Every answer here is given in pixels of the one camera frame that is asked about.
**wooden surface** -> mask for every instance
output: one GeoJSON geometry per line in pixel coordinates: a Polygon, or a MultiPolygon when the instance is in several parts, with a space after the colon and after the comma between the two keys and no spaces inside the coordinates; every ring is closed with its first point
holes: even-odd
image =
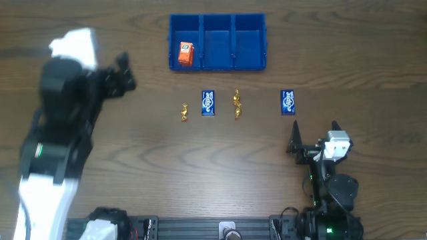
{"type": "MultiPolygon", "coordinates": [[[[354,141],[337,172],[360,183],[354,215],[365,239],[426,236],[425,0],[2,1],[0,171],[16,182],[47,46],[84,26],[97,30],[101,65],[129,51],[139,86],[105,102],[70,217],[102,205],[160,217],[302,210],[312,203],[301,190],[307,166],[285,154],[292,122],[314,144],[337,120],[354,141]],[[267,69],[170,71],[169,14],[221,12],[266,14],[267,69]],[[200,115],[202,89],[216,90],[215,117],[200,115]],[[280,115],[280,89],[295,89],[295,117],[280,115]]],[[[2,239],[11,238],[16,212],[0,187],[2,239]]]]}

